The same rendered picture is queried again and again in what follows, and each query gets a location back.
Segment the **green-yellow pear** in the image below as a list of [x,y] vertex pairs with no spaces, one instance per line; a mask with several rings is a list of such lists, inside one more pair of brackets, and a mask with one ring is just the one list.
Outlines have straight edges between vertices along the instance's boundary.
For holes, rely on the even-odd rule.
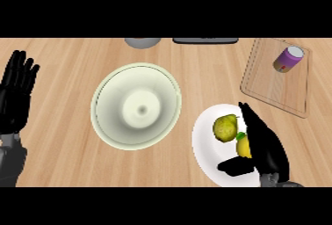
[[219,117],[213,125],[213,134],[222,142],[230,142],[238,135],[238,116],[235,114]]

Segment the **pale cream bowl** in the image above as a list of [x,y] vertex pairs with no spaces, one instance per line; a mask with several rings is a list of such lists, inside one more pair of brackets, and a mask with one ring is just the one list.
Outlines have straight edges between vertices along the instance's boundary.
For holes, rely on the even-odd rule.
[[92,98],[92,125],[115,148],[139,150],[168,135],[182,110],[176,78],[160,66],[136,62],[102,80]]

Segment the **white plate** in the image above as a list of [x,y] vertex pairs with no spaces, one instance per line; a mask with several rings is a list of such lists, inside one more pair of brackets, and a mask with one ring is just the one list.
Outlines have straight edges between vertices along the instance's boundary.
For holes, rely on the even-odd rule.
[[238,117],[238,130],[247,131],[241,108],[236,105],[220,104],[211,106],[198,116],[192,129],[192,149],[198,166],[211,181],[222,187],[260,187],[260,173],[254,171],[232,177],[219,170],[219,164],[238,156],[236,141],[220,142],[213,133],[216,119],[229,114]]

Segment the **wooden cutting board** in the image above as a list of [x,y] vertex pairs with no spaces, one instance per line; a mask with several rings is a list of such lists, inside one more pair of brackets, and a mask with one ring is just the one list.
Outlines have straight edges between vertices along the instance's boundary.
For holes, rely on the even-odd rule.
[[[282,73],[273,68],[273,62],[289,46],[301,47],[306,55],[294,68]],[[309,116],[312,56],[312,50],[292,39],[257,38],[241,81],[244,94],[301,118]]]

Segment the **purple can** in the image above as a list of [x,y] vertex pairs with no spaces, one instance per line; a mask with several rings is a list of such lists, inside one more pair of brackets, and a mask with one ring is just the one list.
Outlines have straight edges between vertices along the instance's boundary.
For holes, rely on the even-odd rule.
[[275,62],[273,68],[278,72],[286,73],[297,63],[303,60],[306,52],[301,47],[289,46],[284,52],[279,54]]

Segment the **yellow lemon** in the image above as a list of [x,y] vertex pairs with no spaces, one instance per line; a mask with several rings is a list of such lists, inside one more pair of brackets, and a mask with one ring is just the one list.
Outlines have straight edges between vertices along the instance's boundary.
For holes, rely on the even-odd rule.
[[251,147],[248,135],[244,132],[239,132],[236,135],[236,152],[241,157],[251,158]]

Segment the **dark grey flat appliance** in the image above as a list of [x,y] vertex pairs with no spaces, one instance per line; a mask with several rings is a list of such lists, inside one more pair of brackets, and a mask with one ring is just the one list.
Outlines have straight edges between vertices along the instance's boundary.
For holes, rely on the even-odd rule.
[[173,41],[177,44],[235,44],[239,41],[239,38],[173,38]]

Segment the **grey round object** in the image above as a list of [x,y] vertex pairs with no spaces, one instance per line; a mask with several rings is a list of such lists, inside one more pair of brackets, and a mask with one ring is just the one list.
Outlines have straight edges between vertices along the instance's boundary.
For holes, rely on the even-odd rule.
[[155,46],[160,42],[160,38],[126,38],[127,45],[137,49],[146,49]]

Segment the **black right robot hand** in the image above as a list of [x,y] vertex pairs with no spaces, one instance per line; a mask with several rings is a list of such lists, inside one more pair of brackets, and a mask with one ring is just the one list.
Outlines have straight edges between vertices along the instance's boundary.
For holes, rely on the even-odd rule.
[[257,170],[260,175],[278,174],[278,182],[286,182],[289,180],[289,162],[284,144],[250,105],[239,103],[239,107],[247,125],[253,157],[236,156],[222,162],[217,168],[233,177],[253,172],[253,170]]

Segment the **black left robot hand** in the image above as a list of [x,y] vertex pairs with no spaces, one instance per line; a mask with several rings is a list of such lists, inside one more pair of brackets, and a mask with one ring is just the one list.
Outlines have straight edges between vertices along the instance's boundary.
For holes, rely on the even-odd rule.
[[27,125],[39,69],[34,59],[27,58],[27,52],[16,50],[0,82],[0,134],[18,134]]

